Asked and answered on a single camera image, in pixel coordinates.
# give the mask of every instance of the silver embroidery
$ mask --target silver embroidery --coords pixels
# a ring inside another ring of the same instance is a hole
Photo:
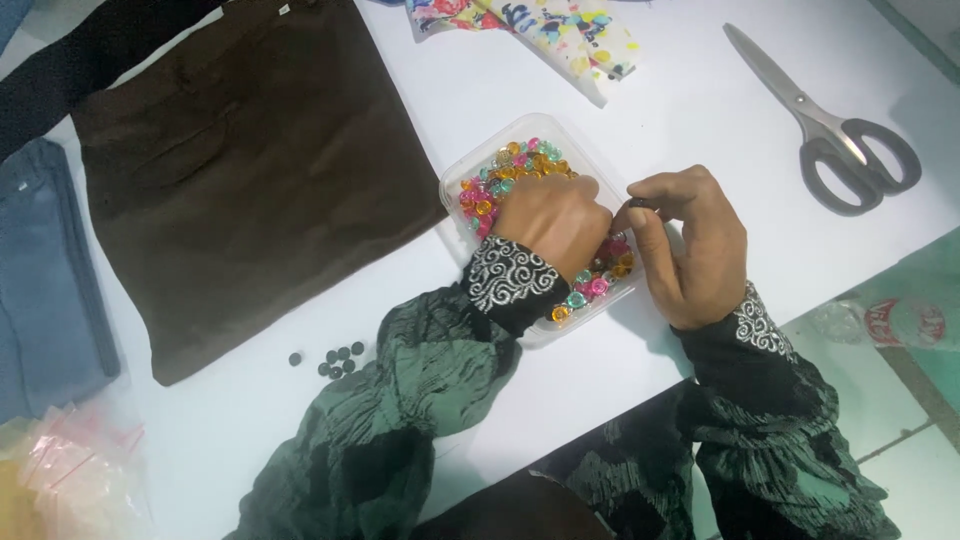
[[[750,343],[761,351],[777,353],[792,362],[797,361],[793,354],[793,345],[770,319],[753,283],[747,282],[747,297],[733,310],[733,314],[736,315],[737,339]]]
[[[546,294],[559,278],[557,270],[542,258],[491,234],[473,254],[467,294],[477,309],[487,313],[494,306]]]

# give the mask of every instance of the hand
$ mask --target hand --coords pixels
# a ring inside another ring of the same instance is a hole
[[[589,176],[520,176],[492,232],[526,246],[573,282],[610,230],[611,212],[593,201],[599,189]]]
[[[747,231],[710,172],[694,165],[660,173],[631,184],[627,193],[652,209],[624,205],[613,228],[633,228],[647,286],[666,320],[693,330],[730,314],[746,294]],[[684,222],[686,255],[670,251],[663,229],[670,219]]]

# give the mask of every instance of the sleeve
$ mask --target sleeve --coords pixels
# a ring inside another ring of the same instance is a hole
[[[541,258],[488,236],[459,284],[387,314],[376,362],[313,401],[227,539],[406,538],[429,492],[433,439],[483,420],[516,368],[516,339],[568,292]]]
[[[837,393],[794,350],[752,283],[724,320],[676,331],[694,365],[681,431],[703,444],[724,538],[893,539],[886,493],[864,478],[835,426]]]

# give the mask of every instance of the dark brown fabric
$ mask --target dark brown fabric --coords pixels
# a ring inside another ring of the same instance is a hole
[[[164,385],[445,214],[350,1],[229,2],[73,120],[94,230]]]
[[[420,524],[411,540],[612,540],[575,493],[520,471]]]

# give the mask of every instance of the table surface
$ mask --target table surface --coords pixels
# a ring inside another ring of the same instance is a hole
[[[438,175],[521,115],[554,115],[617,187],[706,165],[750,234],[749,274],[785,323],[960,225],[960,91],[867,0],[657,0],[612,8],[640,42],[636,72],[604,109],[591,105],[516,37],[446,32],[415,43],[403,8],[358,6]],[[740,59],[721,26],[759,43],[826,110],[900,133],[920,184],[856,218],[836,216],[800,177],[801,132]],[[12,48],[30,44],[20,37]],[[23,50],[4,55],[18,61]],[[64,144],[85,204],[80,145]],[[146,329],[86,219],[111,323],[147,425],[151,510],[163,538],[230,531],[237,503],[324,386],[328,349],[371,341],[386,311],[458,279],[437,230],[357,272],[170,388],[151,375]],[[397,269],[402,280],[396,278]],[[393,283],[368,294],[372,283]],[[292,368],[287,356],[302,351]],[[560,341],[526,352],[487,419],[436,442],[424,516],[443,511],[689,375],[645,290]]]

